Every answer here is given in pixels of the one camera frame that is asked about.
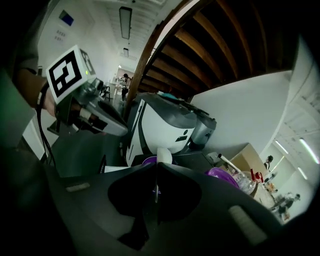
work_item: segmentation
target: purple object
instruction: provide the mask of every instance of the purple object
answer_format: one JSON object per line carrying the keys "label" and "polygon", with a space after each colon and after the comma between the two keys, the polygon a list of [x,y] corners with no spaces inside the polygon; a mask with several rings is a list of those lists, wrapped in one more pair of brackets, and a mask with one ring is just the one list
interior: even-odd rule
{"label": "purple object", "polygon": [[157,156],[150,156],[147,159],[145,159],[142,164],[150,164],[150,163],[156,163],[157,162]]}
{"label": "purple object", "polygon": [[207,170],[205,172],[205,174],[207,174],[209,176],[217,177],[218,179],[224,180],[224,181],[232,184],[236,188],[240,189],[238,184],[234,180],[234,178],[229,173],[227,173],[226,171],[224,171],[224,170],[222,170],[220,168],[216,168],[216,167],[212,168],[210,170]]}

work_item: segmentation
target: wooden ceiling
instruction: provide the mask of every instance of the wooden ceiling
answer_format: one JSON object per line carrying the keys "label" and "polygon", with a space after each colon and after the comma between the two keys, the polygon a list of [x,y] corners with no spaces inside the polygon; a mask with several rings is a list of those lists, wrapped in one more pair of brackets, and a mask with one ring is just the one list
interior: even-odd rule
{"label": "wooden ceiling", "polygon": [[298,43],[281,13],[261,1],[200,0],[148,62],[139,91],[195,94],[254,76],[290,70]]}

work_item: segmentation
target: fluorescent light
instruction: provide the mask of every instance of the fluorescent light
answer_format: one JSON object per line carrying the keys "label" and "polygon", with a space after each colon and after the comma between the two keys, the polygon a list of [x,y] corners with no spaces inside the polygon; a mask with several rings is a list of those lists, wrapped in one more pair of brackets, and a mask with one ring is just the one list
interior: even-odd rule
{"label": "fluorescent light", "polygon": [[122,6],[119,9],[119,15],[120,15],[121,36],[124,39],[129,39],[130,29],[131,29],[132,9]]}
{"label": "fluorescent light", "polygon": [[288,151],[286,151],[286,149],[285,149],[277,140],[275,141],[275,143],[277,143],[277,144],[279,145],[279,147],[282,148],[282,150],[283,150],[284,152],[286,152],[287,154],[289,154]]}
{"label": "fluorescent light", "polygon": [[129,57],[129,50],[127,48],[123,48],[124,57]]}
{"label": "fluorescent light", "polygon": [[305,147],[305,149],[309,152],[313,160],[317,163],[320,164],[319,158],[316,156],[316,154],[312,151],[311,147],[306,143],[306,141],[303,138],[300,138],[300,142],[302,145]]}
{"label": "fluorescent light", "polygon": [[301,173],[301,175],[307,180],[308,178],[307,178],[306,174],[304,173],[304,171],[300,167],[298,167],[298,170]]}

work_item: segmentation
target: cable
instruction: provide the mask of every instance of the cable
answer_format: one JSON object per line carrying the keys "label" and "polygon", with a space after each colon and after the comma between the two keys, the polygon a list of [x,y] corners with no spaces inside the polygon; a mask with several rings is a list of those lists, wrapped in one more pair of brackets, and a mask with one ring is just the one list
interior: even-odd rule
{"label": "cable", "polygon": [[44,101],[45,101],[45,97],[46,97],[46,92],[49,88],[49,84],[48,82],[42,87],[40,93],[39,93],[39,96],[38,96],[38,101],[37,101],[37,106],[36,106],[36,116],[37,116],[37,120],[38,120],[38,125],[39,125],[39,131],[40,131],[40,135],[41,135],[41,139],[42,139],[42,143],[43,143],[43,146],[44,146],[44,153],[47,154],[46,152],[46,147],[50,153],[50,156],[51,156],[51,159],[53,161],[53,165],[55,168],[56,167],[56,161],[55,161],[55,158],[54,158],[54,155],[51,151],[51,147],[50,147],[50,144],[44,134],[44,131],[42,129],[42,125],[41,125],[41,111],[42,111],[42,106],[44,104]]}

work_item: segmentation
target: white ceiling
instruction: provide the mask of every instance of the white ceiling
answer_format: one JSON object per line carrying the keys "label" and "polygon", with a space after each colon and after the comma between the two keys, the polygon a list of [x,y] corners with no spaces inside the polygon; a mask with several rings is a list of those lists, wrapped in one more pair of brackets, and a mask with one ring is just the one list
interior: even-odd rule
{"label": "white ceiling", "polygon": [[[119,65],[134,72],[145,45],[157,24],[160,24],[181,0],[96,0],[99,8],[105,9],[116,39]],[[119,8],[132,8],[130,39],[121,36]],[[129,49],[129,58],[123,48]]]}
{"label": "white ceiling", "polygon": [[[274,142],[273,144],[283,152],[295,168],[302,168],[311,185],[317,186],[320,178],[320,165],[315,163],[299,139],[304,138],[320,157],[320,74],[308,51],[299,49],[299,55],[290,86],[295,86],[295,81],[298,79],[302,79],[302,83],[297,87],[292,99],[289,99],[284,120],[275,137],[289,154],[286,154]],[[305,72],[306,75],[302,72],[305,67],[309,67]]]}

